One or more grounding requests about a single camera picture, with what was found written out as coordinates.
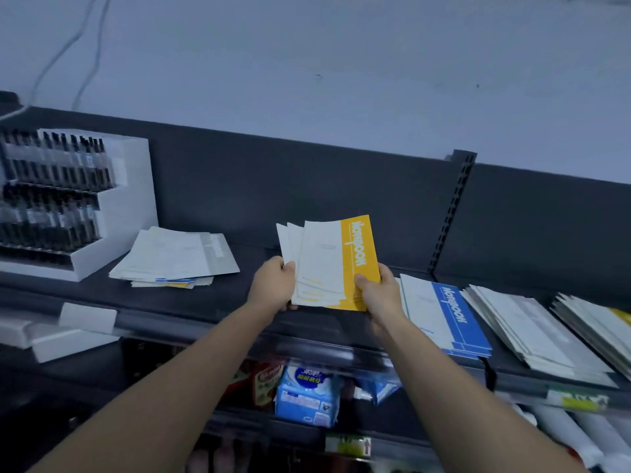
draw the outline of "right arm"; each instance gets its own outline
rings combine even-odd
[[[381,284],[358,275],[357,286],[377,337],[450,473],[585,473],[542,432],[456,365],[403,313],[392,272]]]

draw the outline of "forearm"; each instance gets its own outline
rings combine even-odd
[[[126,390],[33,472],[169,472],[180,468],[266,318],[245,305]]]
[[[383,342],[446,471],[585,471],[409,320],[393,318]]]

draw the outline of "dark blue oval logo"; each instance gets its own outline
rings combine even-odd
[[[297,368],[295,378],[301,387],[306,389],[316,389],[330,375],[319,372],[318,370],[310,370],[308,368]]]

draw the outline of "left hand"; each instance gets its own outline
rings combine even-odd
[[[264,308],[273,315],[279,310],[287,310],[296,286],[295,271],[294,262],[283,265],[282,257],[272,257],[256,271],[247,303]],[[295,305],[290,306],[292,310],[297,308]]]

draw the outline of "white cable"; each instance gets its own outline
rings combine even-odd
[[[76,111],[79,108],[79,103],[81,102],[83,92],[90,85],[90,83],[92,82],[92,79],[95,77],[95,75],[97,74],[101,66],[101,53],[103,51],[103,31],[105,27],[105,19],[107,18],[107,12],[110,9],[111,1],[112,0],[105,0],[105,4],[103,5],[103,10],[101,11],[101,18],[99,19],[99,33],[97,35],[97,54],[95,55],[95,58],[94,58],[94,66],[92,66],[92,69],[86,76],[85,81],[83,81],[83,84],[79,88],[79,91],[77,92],[75,99],[73,100],[73,104],[71,107],[72,111]]]
[[[85,12],[85,16],[83,17],[83,21],[81,23],[81,26],[79,27],[79,31],[77,31],[70,39],[68,39],[68,41],[64,44],[64,46],[59,50],[59,53],[54,55],[52,59],[48,62],[48,64],[44,66],[44,69],[35,80],[33,89],[31,90],[31,93],[28,96],[27,103],[24,106],[22,106],[19,110],[15,110],[15,111],[12,111],[11,113],[5,114],[4,116],[0,116],[0,121],[4,121],[5,119],[13,118],[14,116],[20,115],[24,113],[25,111],[27,111],[33,105],[33,103],[35,102],[35,95],[37,94],[37,88],[39,88],[39,85],[42,82],[44,76],[46,76],[46,73],[48,73],[48,71],[50,71],[50,69],[55,65],[55,63],[59,61],[59,58],[62,57],[68,51],[68,49],[70,49],[70,47],[74,45],[77,41],[79,41],[79,39],[81,39],[81,37],[83,36],[83,33],[85,32],[85,29],[88,25],[88,20],[92,13],[92,8],[94,8],[95,1],[96,0],[90,0],[90,2],[88,3],[88,9]]]

